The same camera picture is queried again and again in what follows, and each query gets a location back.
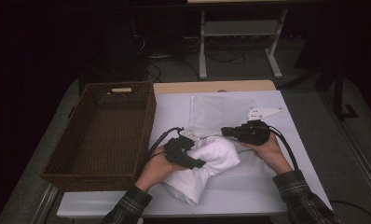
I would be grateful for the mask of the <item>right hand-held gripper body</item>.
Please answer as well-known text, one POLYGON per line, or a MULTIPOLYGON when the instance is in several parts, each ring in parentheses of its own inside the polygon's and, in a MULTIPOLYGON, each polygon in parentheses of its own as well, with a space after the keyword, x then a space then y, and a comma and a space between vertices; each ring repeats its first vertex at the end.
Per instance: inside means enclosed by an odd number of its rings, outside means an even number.
POLYGON ((247 120, 236 128, 236 139, 240 142, 261 146, 267 142, 273 128, 263 119, 282 112, 279 108, 251 108, 247 120))

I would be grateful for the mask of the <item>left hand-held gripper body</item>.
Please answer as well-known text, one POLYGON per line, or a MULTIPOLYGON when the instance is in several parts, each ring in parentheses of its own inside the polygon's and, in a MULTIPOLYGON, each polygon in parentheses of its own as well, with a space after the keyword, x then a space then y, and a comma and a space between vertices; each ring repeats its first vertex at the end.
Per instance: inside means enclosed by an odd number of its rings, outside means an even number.
POLYGON ((192 162, 190 160, 192 157, 187 155, 187 151, 189 151, 195 143, 190 138, 181 135, 181 131, 183 131, 184 128, 175 127, 174 130, 177 131, 178 137, 171 138, 164 145, 164 155, 167 161, 182 167, 187 167, 187 165, 192 162))

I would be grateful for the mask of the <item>white cloth garment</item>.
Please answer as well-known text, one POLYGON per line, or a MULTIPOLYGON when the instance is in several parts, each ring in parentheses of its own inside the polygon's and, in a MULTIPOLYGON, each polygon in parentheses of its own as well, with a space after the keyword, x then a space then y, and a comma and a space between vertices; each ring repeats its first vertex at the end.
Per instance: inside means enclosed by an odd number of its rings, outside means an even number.
POLYGON ((163 186, 177 200, 192 206, 199 204, 211 176, 223 173, 240 163, 234 144, 219 136, 199 140, 188 155, 195 160, 204 161, 205 164, 201 168, 171 173, 164 180, 163 186))

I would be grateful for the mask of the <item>white cloth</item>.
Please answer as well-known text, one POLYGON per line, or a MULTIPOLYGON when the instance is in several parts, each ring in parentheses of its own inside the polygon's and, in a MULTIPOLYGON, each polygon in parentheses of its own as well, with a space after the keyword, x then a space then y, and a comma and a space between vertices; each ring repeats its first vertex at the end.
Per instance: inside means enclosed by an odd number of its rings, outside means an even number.
POLYGON ((187 132, 199 140, 211 136, 224 137, 232 142, 238 152, 240 163, 220 174, 261 174, 265 164, 251 149, 240 144, 236 137, 222 135, 223 127, 239 127, 247 120, 251 108, 259 108, 254 100, 219 96, 196 95, 191 97, 190 118, 187 132))

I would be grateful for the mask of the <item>brown wicker basket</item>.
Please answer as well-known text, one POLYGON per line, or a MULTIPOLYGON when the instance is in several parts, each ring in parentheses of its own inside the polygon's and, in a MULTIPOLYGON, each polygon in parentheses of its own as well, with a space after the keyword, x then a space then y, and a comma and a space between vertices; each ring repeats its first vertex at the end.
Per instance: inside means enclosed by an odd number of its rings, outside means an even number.
POLYGON ((87 85, 41 177, 63 192, 130 188, 149 148, 156 105, 150 82, 87 85))

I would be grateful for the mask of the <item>person's right hand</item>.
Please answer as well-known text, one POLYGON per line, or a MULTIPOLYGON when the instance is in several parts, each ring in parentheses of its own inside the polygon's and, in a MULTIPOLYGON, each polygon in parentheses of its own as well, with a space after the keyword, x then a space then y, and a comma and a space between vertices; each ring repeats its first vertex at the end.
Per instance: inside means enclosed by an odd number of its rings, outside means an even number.
POLYGON ((243 142, 240 144, 251 149, 255 156, 264 161, 276 175, 284 174, 293 170, 287 159, 283 156, 279 143, 273 133, 263 145, 257 146, 243 142))

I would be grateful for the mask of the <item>person's left hand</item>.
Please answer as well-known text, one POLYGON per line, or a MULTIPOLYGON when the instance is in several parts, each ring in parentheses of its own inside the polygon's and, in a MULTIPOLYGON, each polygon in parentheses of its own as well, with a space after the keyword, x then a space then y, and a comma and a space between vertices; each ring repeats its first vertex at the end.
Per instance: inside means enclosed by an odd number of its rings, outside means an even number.
POLYGON ((157 153, 144 166, 139 178, 135 182, 135 186, 144 192, 148 192, 173 172, 184 171, 184 169, 185 167, 167 161, 163 153, 157 153))

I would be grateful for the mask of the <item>wooden table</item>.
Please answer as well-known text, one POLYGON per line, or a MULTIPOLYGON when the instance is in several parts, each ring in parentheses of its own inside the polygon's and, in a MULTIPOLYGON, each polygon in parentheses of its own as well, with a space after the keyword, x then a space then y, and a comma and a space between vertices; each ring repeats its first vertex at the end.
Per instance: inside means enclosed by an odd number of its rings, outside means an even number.
POLYGON ((157 94, 275 90, 276 87, 270 80, 199 81, 154 84, 154 91, 157 94))

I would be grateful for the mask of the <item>white table board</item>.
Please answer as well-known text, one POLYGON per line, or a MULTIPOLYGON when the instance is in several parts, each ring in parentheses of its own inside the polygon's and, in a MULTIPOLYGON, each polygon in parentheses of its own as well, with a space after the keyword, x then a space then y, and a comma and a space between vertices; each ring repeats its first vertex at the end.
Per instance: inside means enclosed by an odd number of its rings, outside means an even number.
MULTIPOLYGON (((195 93, 158 94, 156 117, 151 142, 171 127, 186 127, 195 93)), ((279 91, 227 91, 216 97, 241 99, 241 105, 231 105, 228 112, 236 115, 232 123, 238 126, 246 120, 245 107, 279 108, 281 111, 264 119, 279 129, 294 152, 298 167, 303 172, 310 189, 324 203, 329 203, 323 186, 309 159, 289 109, 279 91)), ((188 205, 177 199, 161 184, 150 190, 153 200, 144 210, 145 217, 218 217, 218 216, 269 216, 286 211, 279 192, 272 181, 271 171, 251 151, 240 154, 240 165, 211 177, 199 204, 188 205)), ((122 191, 66 192, 57 215, 69 218, 103 217, 124 195, 122 191)))

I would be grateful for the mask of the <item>black metal stand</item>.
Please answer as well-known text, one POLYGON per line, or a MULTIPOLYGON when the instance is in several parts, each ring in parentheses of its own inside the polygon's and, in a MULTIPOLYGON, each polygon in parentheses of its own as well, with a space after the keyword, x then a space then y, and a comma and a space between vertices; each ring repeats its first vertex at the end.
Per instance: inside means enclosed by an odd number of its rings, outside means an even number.
POLYGON ((334 112, 341 121, 358 117, 351 105, 343 104, 343 86, 344 76, 341 67, 338 65, 336 67, 334 82, 334 112))

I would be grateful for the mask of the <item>white metal desk frame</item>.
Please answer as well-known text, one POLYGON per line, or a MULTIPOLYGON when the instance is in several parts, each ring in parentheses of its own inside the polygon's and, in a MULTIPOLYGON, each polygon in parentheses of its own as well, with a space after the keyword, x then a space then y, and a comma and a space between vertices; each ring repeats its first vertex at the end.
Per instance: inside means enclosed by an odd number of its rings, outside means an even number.
MULTIPOLYGON (((257 1, 272 2, 273 0, 187 0, 188 4, 224 4, 224 3, 252 3, 257 1)), ((206 79, 206 37, 228 37, 228 36, 268 36, 272 41, 268 48, 265 48, 266 57, 269 62, 272 74, 275 78, 282 78, 282 71, 275 59, 275 51, 282 34, 288 8, 282 7, 275 18, 263 19, 257 16, 255 19, 220 19, 208 20, 206 10, 200 12, 199 26, 199 77, 206 79)))

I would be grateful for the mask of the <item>aluminium frame rail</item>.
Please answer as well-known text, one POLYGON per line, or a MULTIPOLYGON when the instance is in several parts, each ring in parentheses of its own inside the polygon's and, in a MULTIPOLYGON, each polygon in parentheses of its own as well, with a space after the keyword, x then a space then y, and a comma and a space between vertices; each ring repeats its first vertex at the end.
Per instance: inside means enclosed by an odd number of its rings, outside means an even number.
POLYGON ((56 197, 59 194, 59 190, 52 184, 48 184, 40 204, 37 206, 31 224, 45 224, 51 208, 55 203, 56 197))
POLYGON ((350 145, 350 150, 355 157, 358 165, 360 166, 361 172, 369 186, 371 188, 371 164, 365 154, 362 151, 361 145, 356 141, 355 137, 351 134, 349 127, 345 123, 340 124, 342 134, 346 138, 346 141, 350 145))

